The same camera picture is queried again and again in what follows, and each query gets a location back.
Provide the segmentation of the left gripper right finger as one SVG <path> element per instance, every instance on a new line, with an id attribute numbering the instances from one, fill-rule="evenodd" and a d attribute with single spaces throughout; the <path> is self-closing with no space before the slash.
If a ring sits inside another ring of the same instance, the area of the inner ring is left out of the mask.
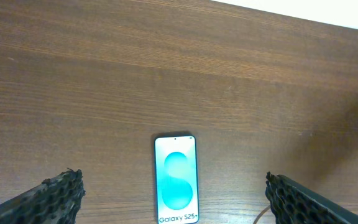
<path id="1" fill-rule="evenodd" d="M 358 224 L 358 215 L 285 175 L 266 175 L 265 196 L 279 224 Z"/>

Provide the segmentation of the blue screen smartphone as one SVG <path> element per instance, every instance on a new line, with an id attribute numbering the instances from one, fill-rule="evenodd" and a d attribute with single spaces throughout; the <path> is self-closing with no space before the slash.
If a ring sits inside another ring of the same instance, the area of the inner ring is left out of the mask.
<path id="1" fill-rule="evenodd" d="M 158 224 L 197 223 L 199 215 L 196 138 L 159 136 L 154 141 Z"/>

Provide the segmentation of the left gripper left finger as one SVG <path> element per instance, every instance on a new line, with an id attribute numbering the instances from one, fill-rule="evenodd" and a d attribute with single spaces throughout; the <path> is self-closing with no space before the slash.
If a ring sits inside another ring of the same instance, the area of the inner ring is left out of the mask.
<path id="1" fill-rule="evenodd" d="M 82 178 L 80 169 L 69 169 L 0 204 L 0 224 L 75 224 L 86 193 Z"/>

